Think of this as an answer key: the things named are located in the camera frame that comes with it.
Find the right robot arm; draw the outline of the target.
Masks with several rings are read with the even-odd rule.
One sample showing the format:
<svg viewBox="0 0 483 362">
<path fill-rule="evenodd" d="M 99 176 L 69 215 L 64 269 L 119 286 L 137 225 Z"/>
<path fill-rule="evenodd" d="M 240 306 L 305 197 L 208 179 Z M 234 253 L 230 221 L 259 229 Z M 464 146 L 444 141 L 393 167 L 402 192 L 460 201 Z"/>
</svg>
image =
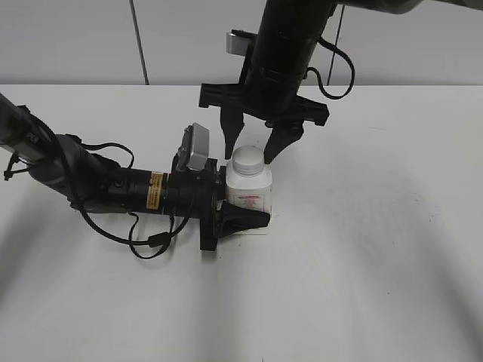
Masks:
<svg viewBox="0 0 483 362">
<path fill-rule="evenodd" d="M 348 56 L 322 37 L 337 1 L 267 1 L 257 33 L 232 32 L 244 57 L 235 84 L 202 84 L 199 106 L 220 109 L 225 158 L 230 159 L 235 143 L 251 115 L 271 130 L 263 150 L 266 164 L 303 135 L 311 121 L 324 126 L 328 107 L 298 95 L 308 72 L 318 73 L 309 62 L 317 45 Z"/>
</svg>

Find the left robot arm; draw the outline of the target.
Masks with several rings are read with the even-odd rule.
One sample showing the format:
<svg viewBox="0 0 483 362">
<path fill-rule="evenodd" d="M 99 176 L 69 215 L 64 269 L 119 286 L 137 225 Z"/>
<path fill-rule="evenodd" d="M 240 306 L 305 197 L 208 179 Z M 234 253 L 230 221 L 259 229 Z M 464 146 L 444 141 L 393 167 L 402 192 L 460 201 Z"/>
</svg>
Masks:
<svg viewBox="0 0 483 362">
<path fill-rule="evenodd" d="M 14 165 L 23 162 L 23 172 L 64 195 L 86 223 L 103 237 L 129 246 L 150 247 L 154 256 L 166 252 L 188 221 L 198 219 L 200 248 L 214 251 L 221 238 L 268 226 L 271 216 L 226 200 L 226 168 L 209 158 L 209 131 L 200 124 L 186 127 L 173 157 L 171 171 L 138 170 L 100 155 L 109 143 L 87 144 L 76 135 L 55 134 L 26 106 L 1 98 L 1 147 L 11 153 L 5 179 L 17 174 Z M 167 215 L 169 229 L 136 241 L 133 236 L 115 236 L 96 224 L 93 213 L 142 213 Z"/>
</svg>

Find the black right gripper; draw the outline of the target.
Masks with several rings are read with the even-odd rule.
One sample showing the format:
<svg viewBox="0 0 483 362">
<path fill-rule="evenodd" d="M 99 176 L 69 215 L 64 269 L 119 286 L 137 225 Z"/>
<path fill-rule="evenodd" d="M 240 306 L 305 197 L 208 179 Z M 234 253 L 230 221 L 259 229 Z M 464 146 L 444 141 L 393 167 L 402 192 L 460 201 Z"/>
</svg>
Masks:
<svg viewBox="0 0 483 362">
<path fill-rule="evenodd" d="M 302 137 L 303 121 L 312 121 L 317 126 L 323 126 L 329 117 L 329 111 L 324 103 L 299 96 L 298 83 L 267 78 L 264 74 L 257 73 L 262 68 L 257 68 L 256 65 L 254 46 L 250 44 L 238 82 L 203 83 L 198 105 L 202 108 L 220 108 L 225 159 L 232 157 L 235 143 L 245 125 L 244 113 L 263 121 L 277 122 L 272 127 L 263 152 L 265 164 L 271 164 L 281 152 Z"/>
</svg>

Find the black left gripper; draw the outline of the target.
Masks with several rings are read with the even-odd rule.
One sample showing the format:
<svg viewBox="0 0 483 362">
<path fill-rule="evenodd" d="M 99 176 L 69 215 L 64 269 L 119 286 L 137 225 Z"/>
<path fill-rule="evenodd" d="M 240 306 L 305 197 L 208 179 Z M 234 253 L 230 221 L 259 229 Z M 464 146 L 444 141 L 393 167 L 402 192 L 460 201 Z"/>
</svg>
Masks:
<svg viewBox="0 0 483 362">
<path fill-rule="evenodd" d="M 162 213 L 199 220 L 200 249 L 217 248 L 217 203 L 223 194 L 217 159 L 209 158 L 200 171 L 178 170 L 174 156 L 171 173 L 162 186 Z M 267 235 L 271 215 L 223 202 L 220 208 L 220 237 L 230 235 Z"/>
</svg>

